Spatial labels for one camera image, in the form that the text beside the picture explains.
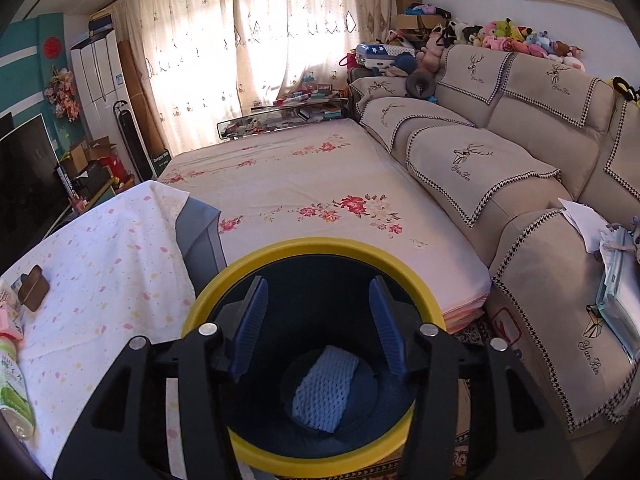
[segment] beige leather sofa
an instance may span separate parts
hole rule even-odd
[[[437,200],[490,268],[486,312],[555,407],[586,476],[622,432],[640,380],[590,308],[603,267],[560,214],[558,199],[630,227],[640,215],[640,108],[578,70],[472,46],[446,51],[436,81],[437,105],[407,99],[402,80],[354,82],[360,124]],[[455,139],[460,148],[451,153]],[[460,171],[467,164],[475,171]],[[509,164],[529,176],[500,167]],[[456,188],[481,187],[481,168],[483,178],[515,173],[488,189],[472,216],[463,199],[477,197]]]

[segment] patterned carpet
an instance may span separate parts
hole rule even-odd
[[[495,333],[489,324],[486,316],[473,322],[471,325],[461,330],[455,337],[463,343],[483,344],[485,341],[495,337]],[[459,437],[458,445],[454,450],[454,459],[451,467],[452,478],[462,477],[465,474],[466,454],[468,453],[467,445],[468,433]],[[341,476],[333,476],[330,479],[322,480],[394,480],[400,460],[402,458],[402,449],[387,456],[384,460],[375,463],[367,468],[348,473]]]

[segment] yellow rim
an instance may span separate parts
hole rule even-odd
[[[429,287],[407,265],[376,247],[343,238],[297,238],[270,245],[234,262],[220,272],[202,291],[191,307],[182,336],[206,322],[220,299],[236,283],[257,269],[292,256],[334,254],[359,260],[384,272],[409,294],[422,320],[446,330],[444,318]],[[263,471],[297,478],[338,476],[367,467],[404,444],[409,432],[413,407],[379,439],[354,451],[328,458],[303,459],[276,455],[249,444],[229,430],[231,443],[239,460]]]

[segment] white stripe on wall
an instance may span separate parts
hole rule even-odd
[[[42,92],[38,92],[37,94],[29,96],[26,99],[23,99],[22,101],[16,103],[15,105],[7,108],[4,112],[0,112],[0,117],[4,117],[9,112],[11,112],[11,114],[15,117],[20,112],[23,112],[27,108],[33,105],[36,105],[42,101],[44,101],[44,95],[42,94]]]
[[[2,56],[0,57],[0,68],[13,63],[14,61],[18,61],[19,59],[35,56],[37,53],[38,48],[36,46],[30,46],[22,50],[17,50],[16,52],[12,52],[11,54],[7,54],[6,56]]]

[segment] sheer curtain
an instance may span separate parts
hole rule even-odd
[[[220,142],[218,122],[304,76],[341,88],[338,62],[356,44],[383,39],[391,0],[118,0],[111,11],[177,155]]]

